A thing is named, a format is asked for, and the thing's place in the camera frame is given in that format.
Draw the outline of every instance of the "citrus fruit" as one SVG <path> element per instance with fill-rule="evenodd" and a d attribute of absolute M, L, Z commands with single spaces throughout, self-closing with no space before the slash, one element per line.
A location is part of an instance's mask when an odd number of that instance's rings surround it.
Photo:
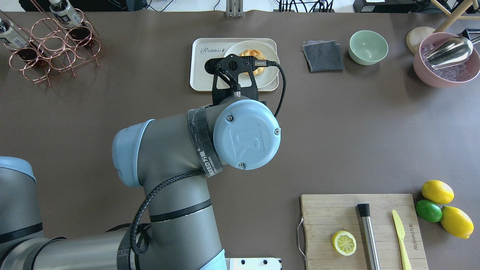
<path fill-rule="evenodd" d="M 439 222 L 442 219 L 442 210 L 429 200 L 420 200 L 415 205 L 419 217 L 429 222 Z"/>
<path fill-rule="evenodd" d="M 468 239 L 473 232 L 473 222 L 462 210 L 452 207 L 442 207 L 442 226 L 453 236 Z"/>
<path fill-rule="evenodd" d="M 425 182 L 421 187 L 421 193 L 426 199 L 437 204 L 450 203 L 454 197 L 452 188 L 439 180 Z"/>
<path fill-rule="evenodd" d="M 338 231 L 332 238 L 333 248 L 344 256 L 352 255 L 357 250 L 355 237 L 347 231 Z"/>

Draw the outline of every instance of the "green lime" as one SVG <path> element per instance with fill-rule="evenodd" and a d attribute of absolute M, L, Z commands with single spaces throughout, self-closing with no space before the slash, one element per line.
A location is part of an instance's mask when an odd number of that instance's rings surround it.
<path fill-rule="evenodd" d="M 442 210 L 429 200 L 420 200 L 415 205 L 419 217 L 430 222 L 439 222 L 442 219 Z"/>

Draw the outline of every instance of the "gray table surface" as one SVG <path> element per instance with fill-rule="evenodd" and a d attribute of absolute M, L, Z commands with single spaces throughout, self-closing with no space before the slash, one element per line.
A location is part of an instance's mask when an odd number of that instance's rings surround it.
<path fill-rule="evenodd" d="M 37 13 L 12 12 L 31 26 Z M 301 194 L 410 193 L 430 179 L 448 182 L 452 206 L 480 224 L 479 79 L 457 88 L 425 85 L 405 44 L 409 30 L 445 19 L 421 14 L 247 12 L 89 13 L 108 52 L 94 65 L 34 85 L 6 64 L 0 49 L 0 155 L 29 161 L 38 180 L 48 237 L 75 238 L 131 222 L 144 199 L 124 186 L 111 160 L 122 128 L 208 104 L 189 85 L 192 43 L 200 37 L 268 37 L 278 46 L 288 92 L 278 116 L 282 142 L 262 168 L 227 167 L 208 179 L 226 256 L 278 257 L 303 269 L 297 248 Z M 456 22 L 460 33 L 479 22 Z M 358 30 L 383 35 L 387 57 L 360 66 L 348 56 Z M 308 72 L 307 40 L 341 44 L 345 69 Z M 275 110 L 280 89 L 261 93 Z M 480 233 L 469 240 L 419 220 L 432 270 L 478 269 Z"/>

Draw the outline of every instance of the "metal scoop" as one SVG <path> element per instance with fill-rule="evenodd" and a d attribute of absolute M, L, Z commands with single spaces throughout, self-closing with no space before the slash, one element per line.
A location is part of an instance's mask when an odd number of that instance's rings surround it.
<path fill-rule="evenodd" d="M 428 52 L 425 58 L 433 69 L 441 69 L 465 63 L 472 52 L 473 44 L 468 38 L 453 37 Z"/>

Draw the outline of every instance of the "black box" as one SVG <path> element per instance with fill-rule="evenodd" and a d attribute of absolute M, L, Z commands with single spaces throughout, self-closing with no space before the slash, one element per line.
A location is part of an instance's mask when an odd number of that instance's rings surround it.
<path fill-rule="evenodd" d="M 409 13 L 414 0 L 355 0 L 353 8 L 358 13 Z"/>

